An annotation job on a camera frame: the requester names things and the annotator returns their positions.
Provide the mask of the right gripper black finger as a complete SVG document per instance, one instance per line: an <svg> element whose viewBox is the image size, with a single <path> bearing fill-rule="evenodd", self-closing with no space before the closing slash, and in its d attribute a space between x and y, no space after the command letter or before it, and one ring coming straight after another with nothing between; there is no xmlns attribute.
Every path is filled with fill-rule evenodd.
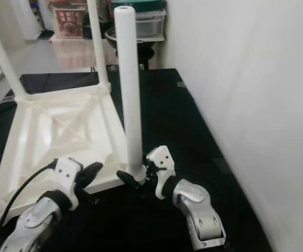
<svg viewBox="0 0 303 252"><path fill-rule="evenodd" d="M142 186L141 183L134 178L134 176L123 170L117 170L116 176L127 186L133 188L140 188Z"/></svg>

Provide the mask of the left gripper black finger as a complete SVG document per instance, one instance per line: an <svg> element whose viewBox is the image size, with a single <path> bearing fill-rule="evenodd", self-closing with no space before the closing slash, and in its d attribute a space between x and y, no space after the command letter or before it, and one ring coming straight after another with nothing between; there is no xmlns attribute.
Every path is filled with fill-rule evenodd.
<svg viewBox="0 0 303 252"><path fill-rule="evenodd" d="M94 181L103 166L101 162L94 162L83 168L81 173L81 189L84 189Z"/></svg>

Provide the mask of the white plastic ribbed table top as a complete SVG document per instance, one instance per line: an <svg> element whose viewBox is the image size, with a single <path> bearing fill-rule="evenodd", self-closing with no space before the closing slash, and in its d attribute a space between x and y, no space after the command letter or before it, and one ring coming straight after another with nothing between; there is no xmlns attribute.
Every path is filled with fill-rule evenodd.
<svg viewBox="0 0 303 252"><path fill-rule="evenodd" d="M116 171L128 168L124 116L111 91L96 84L28 94L29 101L15 97L0 162L0 225L54 190L54 173L47 166L58 158L73 158L83 166L103 163L88 187L95 194L123 185Z"/></svg>

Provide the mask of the beige cloth covered table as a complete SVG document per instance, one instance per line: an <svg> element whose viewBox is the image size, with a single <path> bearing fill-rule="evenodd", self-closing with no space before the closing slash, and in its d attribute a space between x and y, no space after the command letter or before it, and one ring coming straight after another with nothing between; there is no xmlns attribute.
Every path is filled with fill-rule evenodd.
<svg viewBox="0 0 303 252"><path fill-rule="evenodd" d="M86 69L96 67L96 57L92 40L84 38L49 39L59 65L64 69Z"/></svg>

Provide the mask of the large black round basin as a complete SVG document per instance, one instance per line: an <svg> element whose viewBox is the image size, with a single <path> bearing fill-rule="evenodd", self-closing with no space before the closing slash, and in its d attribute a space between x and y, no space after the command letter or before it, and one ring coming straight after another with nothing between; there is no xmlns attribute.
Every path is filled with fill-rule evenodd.
<svg viewBox="0 0 303 252"><path fill-rule="evenodd" d="M116 38L116 30L114 27L111 27L110 29L106 30L104 32L104 37L108 41L108 43L117 50L117 38ZM156 43L156 41L146 41L146 40L138 40L137 41L137 52L141 53L143 50L151 49L152 46Z"/></svg>

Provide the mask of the red printed box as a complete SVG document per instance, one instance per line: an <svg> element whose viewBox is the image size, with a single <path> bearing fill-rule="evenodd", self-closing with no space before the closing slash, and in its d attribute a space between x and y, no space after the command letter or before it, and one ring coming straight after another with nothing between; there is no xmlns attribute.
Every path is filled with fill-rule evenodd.
<svg viewBox="0 0 303 252"><path fill-rule="evenodd" d="M84 8L55 8L54 32L59 38L83 38Z"/></svg>

